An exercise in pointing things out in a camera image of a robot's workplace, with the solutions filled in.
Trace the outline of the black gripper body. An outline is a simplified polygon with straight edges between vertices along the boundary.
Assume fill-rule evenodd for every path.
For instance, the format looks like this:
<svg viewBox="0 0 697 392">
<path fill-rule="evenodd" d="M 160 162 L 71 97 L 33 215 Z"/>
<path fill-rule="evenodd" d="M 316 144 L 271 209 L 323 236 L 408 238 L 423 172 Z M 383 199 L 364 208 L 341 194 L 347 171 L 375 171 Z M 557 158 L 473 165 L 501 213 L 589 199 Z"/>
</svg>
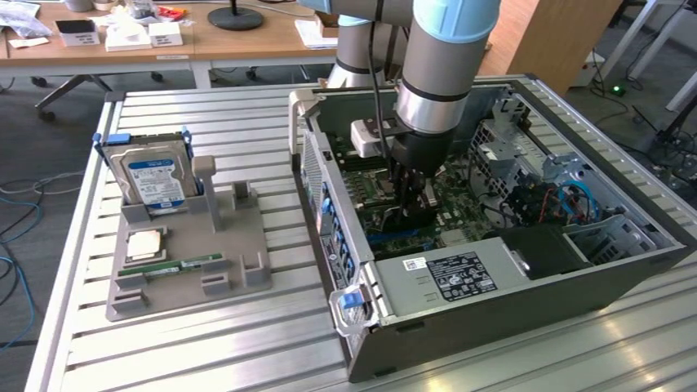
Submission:
<svg viewBox="0 0 697 392">
<path fill-rule="evenodd" d="M 435 177 L 444 164 L 456 129 L 427 133 L 400 126 L 396 129 L 391 157 L 408 170 L 416 170 L 425 177 Z"/>
</svg>

